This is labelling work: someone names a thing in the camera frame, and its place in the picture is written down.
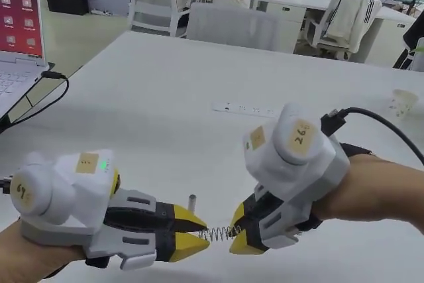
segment tan label sticker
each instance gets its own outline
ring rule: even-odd
[[[300,155],[306,155],[316,132],[310,122],[298,119],[290,135],[289,149]]]
[[[33,201],[32,191],[28,185],[23,182],[20,175],[15,175],[11,181],[11,196],[21,202],[25,208],[30,208]]]
[[[252,150],[255,150],[265,144],[264,128],[259,126],[250,134],[250,140],[252,141]]]
[[[76,172],[78,174],[94,174],[99,162],[99,154],[83,152],[79,156]]]

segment white cabinet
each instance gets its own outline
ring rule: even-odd
[[[280,49],[278,51],[293,53],[305,18],[306,8],[269,3],[266,6],[266,12],[278,15],[282,20]]]
[[[403,34],[411,23],[375,19],[350,61],[392,68],[405,49]]]

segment green plant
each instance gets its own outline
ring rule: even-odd
[[[419,47],[418,47],[418,48],[416,48],[415,50],[412,50],[412,52],[420,52],[420,53],[422,53],[422,52],[424,52],[424,47],[419,46]]]

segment laptop keyboard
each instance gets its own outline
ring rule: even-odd
[[[19,74],[0,70],[0,97],[9,95],[29,77],[29,74]]]

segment storage drawer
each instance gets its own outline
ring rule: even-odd
[[[279,37],[278,51],[293,54],[296,47],[297,39],[299,38],[300,28],[302,23],[295,21],[283,21],[282,30]]]
[[[267,13],[276,13],[285,21],[294,21],[301,23],[305,17],[306,8],[279,5],[277,3],[268,3]]]

